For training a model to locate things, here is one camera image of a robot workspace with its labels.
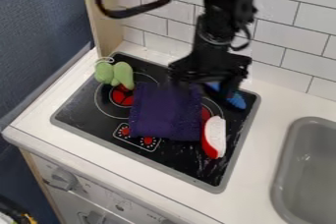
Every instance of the gray sink basin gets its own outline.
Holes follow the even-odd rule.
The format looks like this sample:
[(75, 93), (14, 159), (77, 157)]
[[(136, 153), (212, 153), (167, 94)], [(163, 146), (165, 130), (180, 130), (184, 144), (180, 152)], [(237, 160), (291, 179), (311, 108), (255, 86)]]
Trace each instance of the gray sink basin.
[(321, 118), (293, 123), (271, 199), (287, 223), (336, 223), (336, 123)]

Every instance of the black cable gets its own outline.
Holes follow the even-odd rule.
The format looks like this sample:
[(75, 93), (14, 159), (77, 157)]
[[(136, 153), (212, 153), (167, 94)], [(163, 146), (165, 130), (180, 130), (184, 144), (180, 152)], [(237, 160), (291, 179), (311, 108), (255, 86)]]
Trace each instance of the black cable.
[(172, 0), (157, 0), (148, 4), (140, 5), (137, 7), (133, 7), (127, 10), (109, 10), (104, 7), (102, 0), (95, 0), (96, 5), (98, 6), (101, 13), (105, 16), (112, 19), (124, 19), (132, 16), (136, 16), (138, 14), (142, 14), (145, 12), (149, 12), (151, 10), (160, 8), (164, 5), (167, 5)]

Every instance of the stove knob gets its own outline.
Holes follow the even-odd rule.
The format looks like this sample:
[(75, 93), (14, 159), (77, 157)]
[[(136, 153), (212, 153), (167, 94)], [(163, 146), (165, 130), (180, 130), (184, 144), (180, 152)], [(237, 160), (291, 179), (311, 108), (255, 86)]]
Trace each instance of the stove knob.
[(48, 185), (55, 189), (60, 189), (63, 191), (73, 190), (79, 183), (76, 176), (62, 168), (57, 168), (52, 172), (52, 180)]

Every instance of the toy stove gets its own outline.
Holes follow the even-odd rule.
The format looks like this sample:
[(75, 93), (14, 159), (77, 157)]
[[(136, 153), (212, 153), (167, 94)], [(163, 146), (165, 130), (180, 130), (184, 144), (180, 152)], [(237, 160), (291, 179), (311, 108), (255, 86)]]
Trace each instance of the toy stove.
[[(115, 63), (124, 61), (134, 68), (136, 83), (166, 82), (164, 67), (121, 53), (113, 58)], [(203, 123), (217, 115), (227, 121), (227, 150), (218, 160), (208, 158), (200, 142), (131, 138), (128, 118), (133, 92), (121, 85), (100, 84), (94, 77), (61, 106), (51, 122), (197, 187), (220, 193), (229, 180), (258, 104), (257, 95), (242, 91), (242, 96), (248, 104), (245, 111), (232, 109), (225, 103), (219, 105), (206, 96), (202, 99)]]

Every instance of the purple cloth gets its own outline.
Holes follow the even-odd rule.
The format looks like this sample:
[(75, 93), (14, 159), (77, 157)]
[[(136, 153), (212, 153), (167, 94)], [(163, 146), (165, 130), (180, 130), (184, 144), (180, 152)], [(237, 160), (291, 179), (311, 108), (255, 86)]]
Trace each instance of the purple cloth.
[(131, 137), (200, 140), (201, 95), (196, 86), (137, 84), (129, 118)]

